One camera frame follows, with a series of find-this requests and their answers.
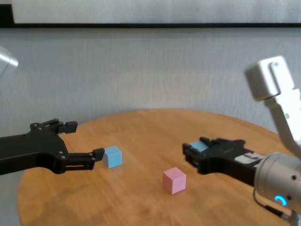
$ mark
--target black frame edge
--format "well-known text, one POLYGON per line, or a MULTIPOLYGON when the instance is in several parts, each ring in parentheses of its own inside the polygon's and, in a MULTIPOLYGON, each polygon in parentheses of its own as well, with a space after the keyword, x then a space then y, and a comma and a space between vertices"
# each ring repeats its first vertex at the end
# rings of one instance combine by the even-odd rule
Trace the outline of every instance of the black frame edge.
POLYGON ((301 27, 301 23, 206 23, 206 24, 15 24, 12 6, 0 4, 0 28, 272 28, 301 27))

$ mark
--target gray wall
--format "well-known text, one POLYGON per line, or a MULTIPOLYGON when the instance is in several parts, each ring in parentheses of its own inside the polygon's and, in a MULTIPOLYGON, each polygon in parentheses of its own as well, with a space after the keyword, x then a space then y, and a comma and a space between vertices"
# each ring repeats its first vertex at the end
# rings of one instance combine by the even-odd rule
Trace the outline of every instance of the gray wall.
MULTIPOLYGON (((82 123, 163 107, 228 114, 274 130, 267 109, 251 97, 245 68, 284 55, 301 87, 300 29, 0 30, 0 45, 19 60, 1 90, 0 136, 55 117, 82 123)), ((18 223, 19 176, 0 177, 11 183, 0 187, 1 225, 18 223)))

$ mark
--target wooden table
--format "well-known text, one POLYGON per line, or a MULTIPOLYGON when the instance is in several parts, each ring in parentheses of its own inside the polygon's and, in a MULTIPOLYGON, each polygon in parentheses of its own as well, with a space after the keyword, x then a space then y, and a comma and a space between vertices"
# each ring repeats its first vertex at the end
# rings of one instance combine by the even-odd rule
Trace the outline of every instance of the wooden table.
POLYGON ((182 155, 182 143, 244 139, 261 153, 288 153, 269 130, 232 117, 193 110, 143 110, 103 117, 63 134, 70 152, 117 145, 123 165, 56 175, 24 173, 18 193, 23 226, 277 226, 288 225, 258 206, 253 188, 223 174, 200 175, 182 155), (162 172, 178 167, 186 189, 171 195, 162 172))

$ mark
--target cable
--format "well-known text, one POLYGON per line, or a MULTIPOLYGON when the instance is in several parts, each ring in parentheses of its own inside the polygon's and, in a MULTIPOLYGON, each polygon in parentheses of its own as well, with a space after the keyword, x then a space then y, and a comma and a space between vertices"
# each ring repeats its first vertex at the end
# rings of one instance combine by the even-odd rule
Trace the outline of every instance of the cable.
POLYGON ((262 203, 260 203, 260 202, 257 200, 257 198, 256 198, 256 189, 255 189, 255 188, 254 188, 254 190, 253 190, 253 198, 254 198, 254 201, 255 201, 258 205, 260 205, 261 207, 265 208, 265 205, 263 205, 262 203))
POLYGON ((264 205, 262 204, 261 202, 259 202, 256 198, 256 189, 254 188, 253 190, 253 198, 254 198, 254 201, 260 205, 261 207, 265 208, 266 210, 270 211, 271 213, 275 214, 276 216, 280 217, 280 218, 283 218, 285 220, 289 220, 290 216, 287 215, 286 213, 280 211, 280 210, 277 210, 269 205, 264 205))

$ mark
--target cube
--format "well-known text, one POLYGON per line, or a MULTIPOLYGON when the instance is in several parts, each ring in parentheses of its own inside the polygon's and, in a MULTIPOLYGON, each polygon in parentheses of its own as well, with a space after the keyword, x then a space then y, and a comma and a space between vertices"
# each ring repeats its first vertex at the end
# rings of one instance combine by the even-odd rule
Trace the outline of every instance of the cube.
POLYGON ((110 169, 122 164, 122 153, 116 147, 108 147, 104 149, 103 155, 103 162, 104 164, 110 169))
POLYGON ((176 167, 164 171, 163 187, 171 194, 184 190, 186 187, 186 174, 176 167))
POLYGON ((208 148, 202 141, 197 141, 194 143, 190 143, 191 147, 197 149, 199 152, 202 152, 208 148))

